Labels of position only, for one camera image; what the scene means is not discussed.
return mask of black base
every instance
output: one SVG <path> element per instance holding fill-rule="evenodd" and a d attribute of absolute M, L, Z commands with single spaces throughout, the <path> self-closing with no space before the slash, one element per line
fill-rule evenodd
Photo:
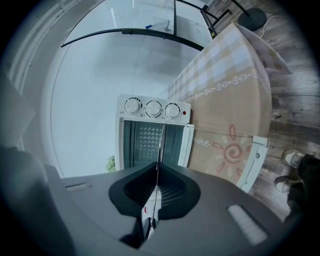
<path fill-rule="evenodd" d="M 244 12 L 239 16 L 238 24 L 240 26 L 254 31 L 262 28 L 263 25 L 266 24 L 267 16 L 261 9 L 250 8 L 246 11 L 249 13 L 249 16 L 247 16 Z"/>

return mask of gingham pattern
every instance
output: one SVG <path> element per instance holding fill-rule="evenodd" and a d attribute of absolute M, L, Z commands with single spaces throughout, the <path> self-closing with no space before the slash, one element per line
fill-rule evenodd
<path fill-rule="evenodd" d="M 243 29 L 239 27 L 241 26 L 230 24 L 198 54 L 169 87 L 169 99 L 185 100 L 199 90 L 211 88 L 218 83 L 222 84 L 226 77 L 233 74 L 240 76 L 247 68 L 252 67 L 252 70 L 259 70 L 256 67 L 257 64 L 262 67 L 261 63 L 265 68 L 274 67 L 277 70 L 290 72 L 284 61 L 272 48 L 259 37 L 255 37 L 255 34 L 249 30 L 244 31 L 244 35 Z M 253 49 L 258 51 L 257 54 L 252 54 Z"/>

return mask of sun graphic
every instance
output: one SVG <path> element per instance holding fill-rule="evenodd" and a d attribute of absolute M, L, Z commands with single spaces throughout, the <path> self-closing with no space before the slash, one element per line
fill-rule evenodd
<path fill-rule="evenodd" d="M 241 161 L 246 165 L 247 160 L 244 160 L 243 154 L 244 150 L 247 152 L 251 151 L 252 144 L 248 145 L 246 148 L 246 142 L 248 142 L 248 136 L 236 135 L 236 127 L 231 124 L 229 127 L 229 136 L 222 136 L 223 145 L 217 142 L 213 142 L 212 146 L 218 150 L 221 150 L 221 154 L 215 156 L 216 160 L 222 160 L 222 162 L 217 166 L 215 173 L 219 174 L 222 171 L 227 172 L 227 176 L 230 178 L 235 172 L 238 177 L 241 176 L 243 170 L 239 168 Z"/>

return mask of white cable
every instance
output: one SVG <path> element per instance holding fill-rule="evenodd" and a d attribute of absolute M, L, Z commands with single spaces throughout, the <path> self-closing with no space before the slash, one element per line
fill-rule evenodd
<path fill-rule="evenodd" d="M 262 29 L 262 35 L 260 36 L 260 38 L 262 38 L 262 36 L 263 36 L 264 33 L 265 33 L 265 26 L 266 26 L 266 25 L 268 24 L 268 22 L 269 22 L 272 18 L 274 18 L 274 17 L 284 17 L 284 16 L 281 16 L 281 15 L 272 16 L 272 17 L 264 24 L 263 29 Z"/>

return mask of person's foot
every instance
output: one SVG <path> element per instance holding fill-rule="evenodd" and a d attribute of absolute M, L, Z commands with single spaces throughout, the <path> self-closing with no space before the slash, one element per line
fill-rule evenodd
<path fill-rule="evenodd" d="M 279 192 L 288 194 L 290 187 L 298 182 L 300 181 L 292 180 L 289 176 L 280 176 L 274 180 L 274 185 Z"/>
<path fill-rule="evenodd" d="M 293 168 L 298 168 L 305 154 L 297 150 L 288 150 L 282 155 L 282 162 Z"/>

